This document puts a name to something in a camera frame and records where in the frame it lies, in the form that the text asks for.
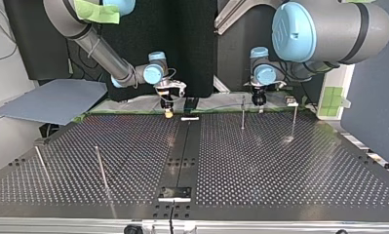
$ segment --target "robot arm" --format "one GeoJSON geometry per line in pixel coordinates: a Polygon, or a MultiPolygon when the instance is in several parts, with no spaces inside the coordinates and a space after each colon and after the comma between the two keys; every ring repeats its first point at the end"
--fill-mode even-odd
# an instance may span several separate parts
{"type": "Polygon", "coordinates": [[[282,61],[270,61],[266,48],[251,55],[253,103],[265,104],[269,85],[306,82],[340,64],[354,64],[379,54],[389,42],[389,15],[374,4],[337,0],[230,0],[215,21],[223,34],[248,9],[276,8],[273,47],[282,61]]]}
{"type": "MultiPolygon", "coordinates": [[[[120,6],[121,15],[129,14],[135,6],[135,0],[87,0],[94,4],[112,4],[120,6]]],[[[55,28],[66,38],[75,41],[112,75],[112,82],[118,88],[144,83],[136,70],[120,58],[101,38],[92,25],[77,17],[73,0],[44,0],[46,13],[55,28]]]]}

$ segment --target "gray panel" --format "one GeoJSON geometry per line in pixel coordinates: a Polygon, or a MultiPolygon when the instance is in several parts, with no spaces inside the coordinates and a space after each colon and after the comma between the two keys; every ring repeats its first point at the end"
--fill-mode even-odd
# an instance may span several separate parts
{"type": "MultiPolygon", "coordinates": [[[[227,0],[219,0],[219,10],[227,0]]],[[[231,91],[248,91],[250,80],[250,51],[254,47],[267,47],[275,57],[272,46],[271,25],[275,10],[269,6],[257,6],[244,14],[222,36],[218,36],[217,74],[231,91]]]]}
{"type": "MultiPolygon", "coordinates": [[[[389,0],[376,1],[389,13],[389,0]]],[[[355,67],[342,126],[389,161],[389,44],[380,55],[355,67]]]]}
{"type": "Polygon", "coordinates": [[[86,118],[42,147],[46,168],[34,155],[0,173],[0,216],[168,217],[163,207],[156,208],[157,196],[159,187],[176,186],[176,177],[165,165],[169,156],[182,155],[182,149],[174,151],[185,141],[176,139],[178,123],[177,118],[163,116],[86,118]],[[109,190],[95,146],[100,148],[109,190]]]}
{"type": "Polygon", "coordinates": [[[292,113],[241,119],[202,116],[198,172],[180,181],[196,184],[190,218],[389,221],[389,173],[332,127],[304,113],[295,126],[292,113]]]}
{"type": "Polygon", "coordinates": [[[0,108],[0,115],[67,125],[105,94],[106,86],[102,83],[55,80],[5,104],[0,108]]]}

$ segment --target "white wall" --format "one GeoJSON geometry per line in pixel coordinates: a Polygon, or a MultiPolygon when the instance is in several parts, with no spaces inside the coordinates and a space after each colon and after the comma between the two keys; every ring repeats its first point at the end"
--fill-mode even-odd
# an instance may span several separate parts
{"type": "MultiPolygon", "coordinates": [[[[4,10],[2,0],[0,7],[4,10]]],[[[1,15],[0,23],[5,29],[8,28],[1,15]]],[[[14,47],[13,42],[0,29],[0,58],[10,54],[14,47]]],[[[0,106],[34,88],[34,83],[27,77],[19,51],[10,58],[0,60],[0,106]]],[[[0,169],[32,147],[33,141],[40,137],[40,125],[0,117],[0,169]]]]}

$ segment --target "vertical metal pin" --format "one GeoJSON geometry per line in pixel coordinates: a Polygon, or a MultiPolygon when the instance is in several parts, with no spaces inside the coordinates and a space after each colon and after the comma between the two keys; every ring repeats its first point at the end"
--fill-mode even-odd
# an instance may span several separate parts
{"type": "Polygon", "coordinates": [[[109,188],[108,181],[106,180],[106,176],[105,176],[105,169],[104,169],[103,164],[102,164],[102,158],[100,157],[100,152],[99,152],[98,146],[95,146],[95,153],[97,155],[97,161],[99,163],[99,168],[100,168],[100,173],[102,174],[103,183],[105,184],[105,188],[109,188]]]}
{"type": "Polygon", "coordinates": [[[245,118],[246,118],[246,97],[243,96],[243,100],[242,100],[242,112],[243,112],[243,116],[242,116],[242,130],[245,128],[245,118]]]}
{"type": "Polygon", "coordinates": [[[296,123],[296,117],[297,117],[297,109],[298,109],[298,106],[294,108],[293,124],[295,124],[295,123],[296,123]]]}
{"type": "Polygon", "coordinates": [[[39,146],[35,146],[35,149],[36,149],[36,153],[38,154],[40,164],[42,164],[42,167],[45,168],[46,167],[45,161],[43,161],[42,153],[40,152],[39,146]]]}

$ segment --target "light gray surface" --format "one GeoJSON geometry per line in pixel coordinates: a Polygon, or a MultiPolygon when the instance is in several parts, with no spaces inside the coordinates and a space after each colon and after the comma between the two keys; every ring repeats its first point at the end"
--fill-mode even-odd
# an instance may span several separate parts
{"type": "MultiPolygon", "coordinates": [[[[389,0],[376,1],[389,13],[389,0]]],[[[389,161],[389,44],[355,67],[342,127],[389,161]]]]}
{"type": "Polygon", "coordinates": [[[102,83],[55,80],[0,108],[0,115],[42,123],[67,125],[91,108],[104,94],[102,83]]]}

